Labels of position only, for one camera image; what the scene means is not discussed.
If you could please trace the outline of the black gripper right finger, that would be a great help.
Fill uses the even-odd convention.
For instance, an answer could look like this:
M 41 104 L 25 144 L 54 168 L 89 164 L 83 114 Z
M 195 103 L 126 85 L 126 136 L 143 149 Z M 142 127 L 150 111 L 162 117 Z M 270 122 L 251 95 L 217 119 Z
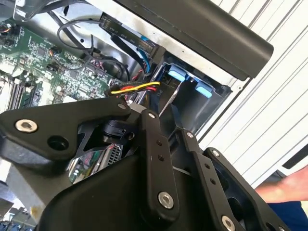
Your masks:
M 173 165 L 187 170 L 194 182 L 196 207 L 204 215 L 205 231 L 287 231 L 289 228 L 215 148 L 202 151 L 184 129 L 176 106 L 171 105 L 173 133 L 178 142 Z

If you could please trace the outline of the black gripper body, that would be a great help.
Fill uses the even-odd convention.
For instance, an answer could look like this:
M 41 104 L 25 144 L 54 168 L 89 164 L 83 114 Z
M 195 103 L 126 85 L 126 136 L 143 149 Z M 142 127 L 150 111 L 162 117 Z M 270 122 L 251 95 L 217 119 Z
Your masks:
M 63 190 L 38 231 L 209 231 L 193 179 L 170 158 L 132 155 Z

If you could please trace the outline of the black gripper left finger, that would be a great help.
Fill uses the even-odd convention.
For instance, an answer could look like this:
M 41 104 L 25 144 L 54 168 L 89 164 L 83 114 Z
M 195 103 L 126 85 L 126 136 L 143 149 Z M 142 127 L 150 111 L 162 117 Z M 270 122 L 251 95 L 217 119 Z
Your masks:
M 16 109 L 0 115 L 0 155 L 15 165 L 56 177 L 86 152 L 119 143 L 143 158 L 141 210 L 177 218 L 178 193 L 159 116 L 133 111 L 116 97 Z

